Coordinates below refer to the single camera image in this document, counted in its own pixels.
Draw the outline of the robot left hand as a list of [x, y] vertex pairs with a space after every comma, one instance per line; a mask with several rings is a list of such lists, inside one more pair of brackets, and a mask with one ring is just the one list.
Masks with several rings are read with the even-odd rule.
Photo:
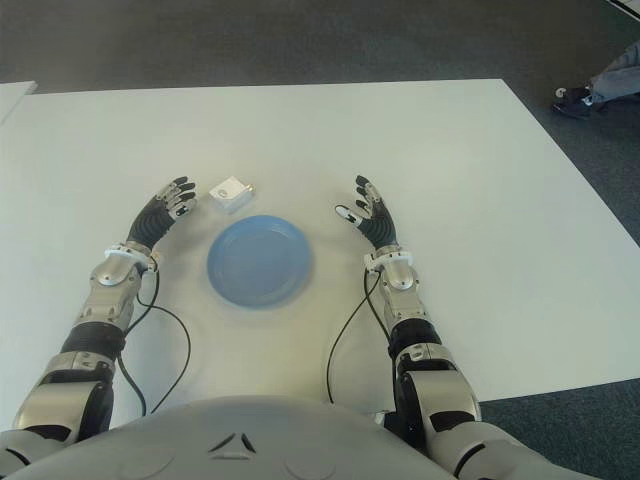
[[152, 250], [177, 220], [194, 208], [195, 188], [187, 176], [178, 177], [161, 188], [134, 219], [127, 241]]

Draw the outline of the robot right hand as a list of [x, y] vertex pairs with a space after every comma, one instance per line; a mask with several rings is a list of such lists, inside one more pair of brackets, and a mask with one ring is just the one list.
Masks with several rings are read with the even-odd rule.
[[361, 199], [356, 205], [365, 216], [356, 214], [344, 205], [336, 205], [336, 214], [358, 230], [364, 238], [376, 249], [398, 246], [395, 224], [383, 197], [374, 184], [362, 175], [355, 179], [356, 192]]

